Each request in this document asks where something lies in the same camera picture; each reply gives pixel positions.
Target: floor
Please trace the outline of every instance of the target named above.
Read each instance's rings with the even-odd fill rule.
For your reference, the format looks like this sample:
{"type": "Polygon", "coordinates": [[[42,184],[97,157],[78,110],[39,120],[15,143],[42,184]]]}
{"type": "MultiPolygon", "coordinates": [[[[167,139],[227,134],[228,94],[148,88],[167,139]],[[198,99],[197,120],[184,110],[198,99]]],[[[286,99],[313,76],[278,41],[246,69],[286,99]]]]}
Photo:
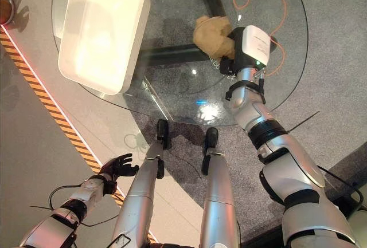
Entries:
{"type": "MultiPolygon", "coordinates": [[[[367,75],[363,67],[367,58],[366,0],[303,1],[310,35],[306,68],[296,90],[274,114],[290,129],[320,111],[292,134],[317,164],[339,171],[344,178],[359,174],[358,180],[366,181],[360,169],[367,156],[350,157],[348,163],[345,158],[367,140],[367,75]]],[[[94,153],[105,162],[133,150],[139,163],[147,144],[154,138],[156,119],[98,100],[62,78],[56,66],[51,0],[16,2],[18,14],[10,26],[10,34],[94,153]]],[[[188,28],[185,32],[186,38],[190,31],[188,28]]],[[[29,208],[29,205],[46,205],[51,189],[79,182],[91,171],[11,61],[4,53],[1,56],[0,246],[11,247],[43,217],[43,210],[29,208]]],[[[151,229],[162,242],[197,247],[200,206],[206,187],[205,178],[197,171],[206,127],[170,123],[170,129],[172,147],[165,157],[169,176],[167,181],[157,184],[151,229]],[[181,195],[168,194],[166,186],[181,195]],[[177,214],[178,218],[171,220],[170,213],[177,214]]],[[[262,189],[258,181],[262,164],[242,129],[237,126],[218,129],[219,146],[228,157],[233,179],[242,240],[248,241],[278,225],[283,208],[271,201],[262,189]]],[[[122,180],[119,185],[124,191],[129,182],[122,180]]],[[[56,199],[61,203],[67,195],[65,191],[56,199]]],[[[95,210],[90,223],[116,212],[118,208],[113,200],[106,200],[95,210]]],[[[110,240],[112,227],[113,222],[101,225],[98,230],[83,230],[77,243],[81,247],[103,247],[110,240]]]]}

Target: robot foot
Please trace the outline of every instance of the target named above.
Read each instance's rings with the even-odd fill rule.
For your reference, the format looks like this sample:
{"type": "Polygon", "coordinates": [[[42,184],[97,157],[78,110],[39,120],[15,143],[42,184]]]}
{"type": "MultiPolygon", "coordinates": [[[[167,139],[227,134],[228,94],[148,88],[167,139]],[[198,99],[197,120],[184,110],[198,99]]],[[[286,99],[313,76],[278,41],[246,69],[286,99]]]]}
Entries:
{"type": "Polygon", "coordinates": [[[219,133],[216,128],[209,128],[206,130],[204,144],[202,146],[202,154],[204,159],[201,164],[201,173],[203,175],[208,175],[208,168],[210,162],[210,155],[207,155],[208,148],[215,148],[217,146],[219,133]]]}

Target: orange cable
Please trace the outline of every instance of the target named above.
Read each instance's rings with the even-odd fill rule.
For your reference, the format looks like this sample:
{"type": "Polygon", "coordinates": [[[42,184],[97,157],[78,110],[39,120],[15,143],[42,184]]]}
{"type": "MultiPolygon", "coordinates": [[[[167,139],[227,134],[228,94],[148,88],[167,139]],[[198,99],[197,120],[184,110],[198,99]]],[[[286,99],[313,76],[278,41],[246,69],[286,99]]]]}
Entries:
{"type": "MultiPolygon", "coordinates": [[[[242,6],[239,6],[238,4],[237,4],[237,0],[232,0],[233,1],[233,5],[235,6],[235,8],[237,9],[237,10],[242,10],[242,9],[244,9],[245,7],[247,7],[248,6],[248,4],[249,4],[249,2],[250,2],[250,0],[247,0],[246,1],[246,3],[244,4],[244,5],[242,5],[242,6]]],[[[280,50],[282,51],[282,61],[280,62],[280,64],[275,68],[275,70],[273,70],[271,73],[269,73],[267,76],[270,76],[270,75],[272,75],[272,74],[274,74],[274,73],[276,73],[281,67],[282,67],[282,65],[284,64],[284,60],[285,60],[285,58],[286,58],[286,51],[285,51],[285,49],[284,49],[284,47],[280,44],[280,43],[278,43],[278,42],[276,42],[276,41],[274,41],[272,38],[271,38],[271,36],[274,34],[274,33],[276,33],[282,26],[283,26],[283,24],[284,24],[284,22],[285,22],[285,20],[286,20],[286,16],[287,16],[287,3],[286,3],[286,0],[282,0],[282,2],[283,2],[283,4],[284,4],[284,13],[283,13],[283,17],[282,17],[282,20],[280,21],[280,23],[279,23],[279,25],[277,26],[277,28],[275,29],[275,30],[273,30],[271,33],[270,33],[270,40],[275,44],[275,45],[277,45],[279,48],[280,48],[280,50]]]]}

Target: black joint band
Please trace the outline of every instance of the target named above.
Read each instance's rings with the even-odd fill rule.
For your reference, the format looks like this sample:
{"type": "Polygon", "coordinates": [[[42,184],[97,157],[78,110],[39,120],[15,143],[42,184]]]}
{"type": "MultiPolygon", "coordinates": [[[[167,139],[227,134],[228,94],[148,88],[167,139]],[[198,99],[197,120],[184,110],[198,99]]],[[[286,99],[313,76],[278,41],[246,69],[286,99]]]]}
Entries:
{"type": "Polygon", "coordinates": [[[269,183],[267,182],[263,171],[260,171],[259,174],[261,185],[263,185],[266,192],[269,194],[270,198],[274,200],[275,202],[278,202],[281,205],[284,205],[284,202],[278,195],[274,192],[274,190],[270,187],[269,183]]]}
{"type": "Polygon", "coordinates": [[[98,178],[103,180],[103,183],[107,182],[107,179],[103,175],[92,175],[89,179],[98,178]]]}
{"type": "Polygon", "coordinates": [[[287,196],[284,200],[285,209],[302,203],[319,203],[320,195],[312,189],[304,189],[287,196]]]}
{"type": "Polygon", "coordinates": [[[87,206],[84,202],[78,199],[71,199],[66,201],[60,208],[68,209],[72,211],[79,219],[79,223],[83,221],[87,214],[87,206]]]}
{"type": "Polygon", "coordinates": [[[263,104],[266,103],[265,97],[264,97],[264,86],[258,86],[254,82],[248,81],[248,80],[241,80],[236,83],[234,83],[232,86],[229,87],[228,91],[225,93],[225,99],[230,101],[232,98],[232,93],[235,89],[241,88],[242,86],[246,86],[247,88],[255,90],[260,96],[261,100],[263,101],[263,104]]]}
{"type": "Polygon", "coordinates": [[[285,155],[286,153],[288,153],[289,150],[287,148],[280,148],[277,149],[275,152],[272,152],[271,154],[269,154],[268,156],[266,156],[265,158],[262,157],[261,155],[258,155],[257,157],[259,158],[259,160],[264,164],[268,164],[278,158],[280,158],[281,156],[285,155]]]}
{"type": "Polygon", "coordinates": [[[275,120],[266,120],[256,124],[248,132],[252,144],[259,149],[265,142],[276,138],[279,135],[285,135],[288,132],[275,120]]]}

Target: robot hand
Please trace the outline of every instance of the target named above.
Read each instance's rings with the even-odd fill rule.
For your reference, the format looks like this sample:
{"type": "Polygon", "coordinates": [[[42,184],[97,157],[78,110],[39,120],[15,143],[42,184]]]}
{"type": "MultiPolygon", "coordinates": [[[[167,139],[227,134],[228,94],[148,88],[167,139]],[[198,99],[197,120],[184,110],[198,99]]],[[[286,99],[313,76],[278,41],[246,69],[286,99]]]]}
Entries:
{"type": "Polygon", "coordinates": [[[114,194],[119,176],[134,176],[139,166],[131,166],[132,154],[111,159],[98,175],[84,181],[72,196],[31,229],[19,247],[69,248],[83,219],[105,194],[114,194]]]}
{"type": "Polygon", "coordinates": [[[258,27],[247,26],[235,29],[230,38],[235,41],[235,59],[221,63],[221,72],[234,73],[237,82],[226,99],[264,164],[260,172],[264,189],[285,205],[284,245],[358,247],[347,220],[325,195],[321,171],[265,106],[264,68],[270,59],[271,37],[258,27]]]}
{"type": "Polygon", "coordinates": [[[128,153],[126,155],[119,156],[117,158],[111,159],[105,165],[102,166],[100,174],[108,174],[112,181],[116,181],[119,176],[134,176],[139,171],[139,166],[131,166],[132,154],[128,153]]]}

